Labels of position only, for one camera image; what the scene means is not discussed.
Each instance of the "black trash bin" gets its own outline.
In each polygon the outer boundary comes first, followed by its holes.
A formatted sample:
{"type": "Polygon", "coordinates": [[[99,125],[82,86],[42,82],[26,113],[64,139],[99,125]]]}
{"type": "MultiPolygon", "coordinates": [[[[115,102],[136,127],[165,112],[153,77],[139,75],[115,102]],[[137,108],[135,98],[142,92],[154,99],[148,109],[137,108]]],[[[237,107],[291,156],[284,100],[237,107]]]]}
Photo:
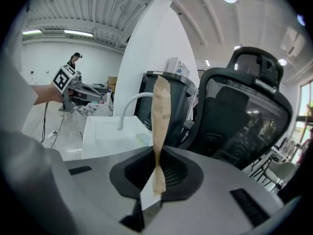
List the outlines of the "black trash bin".
{"type": "MultiPolygon", "coordinates": [[[[169,72],[147,71],[142,78],[139,92],[153,92],[153,87],[159,75],[165,78],[171,85],[171,119],[164,145],[173,146],[186,121],[196,87],[189,78],[182,75],[169,72]]],[[[151,105],[152,97],[143,97],[138,99],[135,109],[135,116],[149,130],[152,130],[151,105]]]]}

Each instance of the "black rectangular slot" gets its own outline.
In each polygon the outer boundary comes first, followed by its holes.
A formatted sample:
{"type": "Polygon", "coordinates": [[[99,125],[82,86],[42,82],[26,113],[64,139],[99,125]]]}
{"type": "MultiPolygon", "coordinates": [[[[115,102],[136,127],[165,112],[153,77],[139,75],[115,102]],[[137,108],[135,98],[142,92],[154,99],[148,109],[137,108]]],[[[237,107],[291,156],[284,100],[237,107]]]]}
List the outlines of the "black rectangular slot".
{"type": "Polygon", "coordinates": [[[246,190],[242,188],[232,190],[230,194],[254,227],[262,224],[269,218],[269,215],[254,201],[246,190]]]}
{"type": "Polygon", "coordinates": [[[69,173],[70,175],[76,175],[76,174],[80,174],[86,171],[92,170],[92,168],[90,166],[82,166],[82,167],[77,167],[77,168],[73,168],[73,169],[69,169],[69,173]]]}

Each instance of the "window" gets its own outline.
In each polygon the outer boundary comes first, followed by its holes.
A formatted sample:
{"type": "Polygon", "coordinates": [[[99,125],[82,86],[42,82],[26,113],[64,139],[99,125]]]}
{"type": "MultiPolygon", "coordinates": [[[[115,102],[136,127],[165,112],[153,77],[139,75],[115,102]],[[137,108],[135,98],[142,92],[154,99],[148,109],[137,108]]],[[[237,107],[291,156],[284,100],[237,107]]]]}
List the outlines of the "window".
{"type": "Polygon", "coordinates": [[[300,105],[292,137],[300,144],[310,138],[313,115],[308,108],[313,107],[313,81],[301,86],[300,105]]]}

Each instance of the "brown paper bag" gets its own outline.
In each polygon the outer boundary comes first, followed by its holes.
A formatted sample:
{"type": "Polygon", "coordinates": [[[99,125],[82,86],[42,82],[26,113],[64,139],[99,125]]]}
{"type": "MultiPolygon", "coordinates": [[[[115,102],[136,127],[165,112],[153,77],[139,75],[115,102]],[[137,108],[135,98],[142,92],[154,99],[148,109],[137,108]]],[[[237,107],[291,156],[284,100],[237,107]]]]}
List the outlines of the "brown paper bag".
{"type": "Polygon", "coordinates": [[[159,76],[153,88],[151,109],[153,150],[156,160],[156,170],[153,180],[153,192],[155,195],[162,194],[166,191],[165,177],[160,166],[160,156],[171,117],[170,93],[169,82],[159,76]]]}

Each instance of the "white curved wall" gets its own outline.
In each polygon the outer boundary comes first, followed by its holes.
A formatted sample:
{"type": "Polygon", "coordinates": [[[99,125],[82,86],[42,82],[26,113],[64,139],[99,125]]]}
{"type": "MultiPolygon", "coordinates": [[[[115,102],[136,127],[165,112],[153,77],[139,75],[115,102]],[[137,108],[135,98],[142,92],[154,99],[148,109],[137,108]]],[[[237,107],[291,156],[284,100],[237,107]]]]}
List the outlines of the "white curved wall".
{"type": "MultiPolygon", "coordinates": [[[[171,0],[153,0],[138,21],[127,45],[114,97],[114,116],[120,116],[127,101],[139,92],[146,71],[164,71],[169,58],[179,57],[199,86],[198,70],[187,34],[170,8],[171,0]]],[[[133,116],[136,101],[126,112],[133,116]]]]}

